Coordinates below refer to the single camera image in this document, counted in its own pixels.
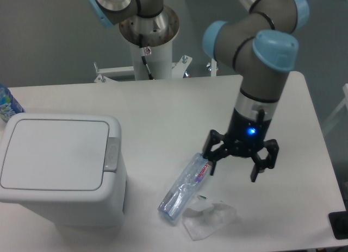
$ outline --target gray robot arm segment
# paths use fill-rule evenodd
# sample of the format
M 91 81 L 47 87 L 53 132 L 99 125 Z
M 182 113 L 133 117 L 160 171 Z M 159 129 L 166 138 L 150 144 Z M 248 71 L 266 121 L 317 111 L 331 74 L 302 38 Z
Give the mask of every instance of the gray robot arm segment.
M 163 0 L 89 0 L 89 2 L 105 27 L 112 27 L 134 15 L 144 18 L 155 17 L 163 10 Z

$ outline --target plastic bottle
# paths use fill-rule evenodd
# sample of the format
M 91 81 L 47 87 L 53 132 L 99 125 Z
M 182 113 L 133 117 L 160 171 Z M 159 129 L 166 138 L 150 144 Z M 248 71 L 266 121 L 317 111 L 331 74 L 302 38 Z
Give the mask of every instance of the plastic bottle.
M 20 112 L 25 112 L 23 107 L 12 96 L 10 90 L 0 84 L 0 117 L 7 122 L 10 118 Z
M 186 203 L 199 188 L 211 166 L 202 154 L 196 153 L 179 178 L 175 181 L 158 207 L 158 211 L 169 221 L 176 221 Z

